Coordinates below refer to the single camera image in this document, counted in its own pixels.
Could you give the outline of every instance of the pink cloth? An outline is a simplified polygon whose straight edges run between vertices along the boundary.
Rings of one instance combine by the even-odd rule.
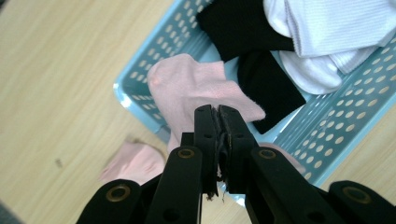
[[[233,107],[245,122],[265,117],[234,81],[226,80],[223,62],[198,63],[179,54],[151,67],[148,87],[171,129],[169,152],[180,146],[182,133],[194,132],[194,110],[201,105]]]
[[[163,155],[157,149],[146,144],[124,142],[100,179],[104,183],[128,179],[143,185],[161,174],[164,166]]]

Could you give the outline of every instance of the fabric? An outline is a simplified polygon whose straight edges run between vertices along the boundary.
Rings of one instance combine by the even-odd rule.
[[[290,78],[302,90],[312,94],[326,94],[340,89],[343,80],[329,56],[300,58],[295,52],[279,52]]]
[[[294,50],[265,19],[262,0],[215,0],[196,18],[224,62],[254,50]]]
[[[396,30],[389,0],[285,0],[287,22],[300,57],[385,46]]]
[[[233,107],[245,122],[265,117],[234,81],[226,80],[223,62],[198,63],[188,54],[179,54],[150,68],[148,87],[171,129],[168,151],[180,146],[182,133],[194,131],[194,110],[201,105]]]
[[[376,49],[378,49],[377,46],[334,53],[329,56],[338,69],[347,75],[364,63]]]
[[[146,144],[124,142],[100,179],[104,183],[128,179],[143,185],[161,174],[164,166],[163,155],[157,149]]]
[[[263,0],[265,17],[279,34],[291,37],[285,0]]]
[[[238,83],[250,99],[265,109],[266,118],[253,121],[259,133],[266,133],[288,114],[305,104],[289,77],[270,51],[258,51],[239,58]]]

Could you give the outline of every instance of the black sock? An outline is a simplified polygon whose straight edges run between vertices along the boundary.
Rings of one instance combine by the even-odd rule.
[[[304,97],[270,51],[256,51],[241,56],[238,82],[242,92],[265,111],[265,119],[253,122],[259,133],[266,133],[305,104]]]
[[[224,62],[254,50],[294,51],[265,18],[262,0],[215,0],[197,15]]]

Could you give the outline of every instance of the laundry basket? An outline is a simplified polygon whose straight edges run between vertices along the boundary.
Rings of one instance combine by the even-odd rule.
[[[175,1],[114,84],[120,103],[163,141],[168,140],[170,130],[150,95],[147,73],[159,60],[179,53],[189,53],[199,62],[220,60],[195,19],[209,2]],[[235,79],[236,60],[225,66],[227,78]],[[325,95],[303,92],[306,105],[268,133],[258,134],[248,125],[258,142],[274,142],[295,157],[306,168],[303,176],[316,186],[395,104],[396,37],[352,74],[340,76],[344,84],[339,91]]]

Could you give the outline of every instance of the wooden floor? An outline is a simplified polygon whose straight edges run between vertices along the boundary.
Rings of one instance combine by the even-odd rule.
[[[172,0],[10,0],[0,13],[0,200],[25,223],[75,223],[125,140],[166,145],[112,84]],[[396,203],[396,106],[329,182],[352,179]],[[225,196],[203,223],[249,223]]]

